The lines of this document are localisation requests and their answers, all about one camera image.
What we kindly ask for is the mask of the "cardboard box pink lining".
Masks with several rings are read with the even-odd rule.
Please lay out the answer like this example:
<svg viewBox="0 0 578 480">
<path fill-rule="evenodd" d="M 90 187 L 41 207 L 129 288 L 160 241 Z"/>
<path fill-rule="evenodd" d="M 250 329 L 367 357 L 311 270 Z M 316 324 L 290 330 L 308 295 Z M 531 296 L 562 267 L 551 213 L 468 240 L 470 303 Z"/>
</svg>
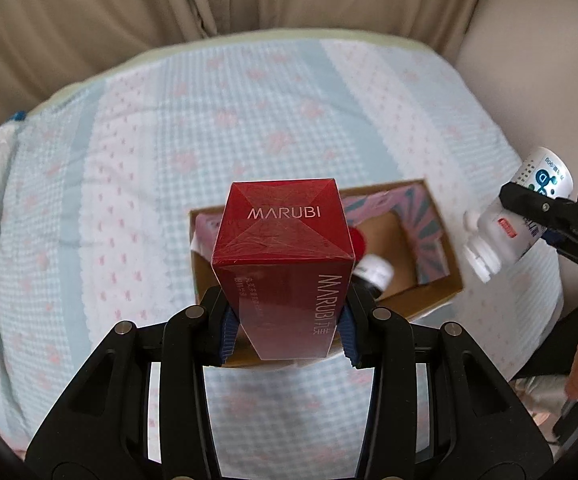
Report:
<svg viewBox="0 0 578 480">
<path fill-rule="evenodd" d="M 441 306 L 460 292 L 462 279 L 457 258 L 425 181 L 409 180 L 338 190 L 347 227 L 355 226 L 363 232 L 367 254 L 382 257 L 394 268 L 391 284 L 378 297 L 385 307 L 404 318 L 415 318 Z M 204 295 L 212 286 L 221 286 L 211 259 L 225 204 L 196 209 L 189 215 L 191 268 L 198 296 Z M 237 321 L 235 350 L 226 360 L 228 365 L 249 367 L 320 360 L 262 360 L 243 332 L 238 318 Z M 327 356 L 339 348 L 335 333 Z"/>
</svg>

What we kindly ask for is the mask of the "blue checkered bed sheet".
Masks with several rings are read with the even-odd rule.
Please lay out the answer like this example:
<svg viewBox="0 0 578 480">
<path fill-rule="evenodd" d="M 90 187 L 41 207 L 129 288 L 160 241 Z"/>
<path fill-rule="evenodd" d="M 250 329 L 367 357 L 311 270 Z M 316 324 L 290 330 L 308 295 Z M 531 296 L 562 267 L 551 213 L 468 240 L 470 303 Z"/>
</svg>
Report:
<svg viewBox="0 0 578 480">
<path fill-rule="evenodd" d="M 23 451 L 114 324 L 193 303 L 189 215 L 235 181 L 423 179 L 450 240 L 521 159 L 417 42 L 260 39 L 160 49 L 18 122 L 0 234 L 0 434 Z"/>
</svg>

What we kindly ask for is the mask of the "blue item at bedhead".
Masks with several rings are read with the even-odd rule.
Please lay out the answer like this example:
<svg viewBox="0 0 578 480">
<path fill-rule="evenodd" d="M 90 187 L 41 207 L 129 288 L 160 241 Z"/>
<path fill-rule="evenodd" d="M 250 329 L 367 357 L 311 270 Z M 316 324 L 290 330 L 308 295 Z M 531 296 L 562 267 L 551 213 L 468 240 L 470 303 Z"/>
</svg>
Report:
<svg viewBox="0 0 578 480">
<path fill-rule="evenodd" d="M 27 116 L 27 113 L 24 112 L 23 110 L 20 110 L 20 112 L 16 112 L 14 114 L 14 116 L 12 116 L 12 119 L 15 122 L 22 122 L 24 120 L 24 118 L 26 118 L 26 116 Z"/>
</svg>

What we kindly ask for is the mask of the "red Marubi box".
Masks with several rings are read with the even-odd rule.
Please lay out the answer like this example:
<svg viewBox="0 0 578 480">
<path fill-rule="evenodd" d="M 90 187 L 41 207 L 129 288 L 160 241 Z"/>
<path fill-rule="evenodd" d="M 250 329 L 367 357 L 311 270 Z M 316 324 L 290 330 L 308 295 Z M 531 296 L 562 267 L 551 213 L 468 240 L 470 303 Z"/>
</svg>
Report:
<svg viewBox="0 0 578 480">
<path fill-rule="evenodd" d="M 235 182 L 212 269 L 257 356 L 327 356 L 355 263 L 332 179 Z"/>
</svg>

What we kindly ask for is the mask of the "red round lid jar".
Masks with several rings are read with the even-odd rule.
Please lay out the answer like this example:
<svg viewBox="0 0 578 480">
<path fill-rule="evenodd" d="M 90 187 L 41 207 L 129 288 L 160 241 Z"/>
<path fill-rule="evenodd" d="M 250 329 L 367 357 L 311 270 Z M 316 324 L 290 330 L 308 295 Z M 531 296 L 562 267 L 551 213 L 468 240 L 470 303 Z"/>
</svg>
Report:
<svg viewBox="0 0 578 480">
<path fill-rule="evenodd" d="M 349 227 L 349 233 L 354 250 L 355 263 L 359 263 L 367 254 L 367 240 L 363 232 L 355 226 Z"/>
</svg>

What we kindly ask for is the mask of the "small white black bottle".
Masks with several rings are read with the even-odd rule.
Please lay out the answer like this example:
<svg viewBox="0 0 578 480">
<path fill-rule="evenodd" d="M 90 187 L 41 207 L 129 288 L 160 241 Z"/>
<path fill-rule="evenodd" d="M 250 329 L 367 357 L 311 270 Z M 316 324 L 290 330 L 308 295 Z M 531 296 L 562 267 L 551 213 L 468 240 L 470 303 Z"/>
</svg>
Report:
<svg viewBox="0 0 578 480">
<path fill-rule="evenodd" d="M 369 290 L 374 298 L 380 297 L 388 289 L 393 278 L 392 264 L 373 254 L 367 254 L 359 260 L 352 274 L 352 281 Z"/>
</svg>

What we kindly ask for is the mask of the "white bottle blue label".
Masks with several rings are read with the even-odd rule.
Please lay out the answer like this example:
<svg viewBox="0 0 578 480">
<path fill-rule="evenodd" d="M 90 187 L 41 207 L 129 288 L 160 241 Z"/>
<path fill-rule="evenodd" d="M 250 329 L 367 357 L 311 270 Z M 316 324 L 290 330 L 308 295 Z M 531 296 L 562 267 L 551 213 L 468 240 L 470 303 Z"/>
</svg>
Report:
<svg viewBox="0 0 578 480">
<path fill-rule="evenodd" d="M 574 189 L 564 162 L 541 146 L 524 159 L 511 182 L 547 198 L 569 198 Z M 545 231 L 537 222 L 506 209 L 498 197 L 483 212 L 466 211 L 464 226 L 469 233 L 464 256 L 483 283 L 518 262 Z"/>
</svg>

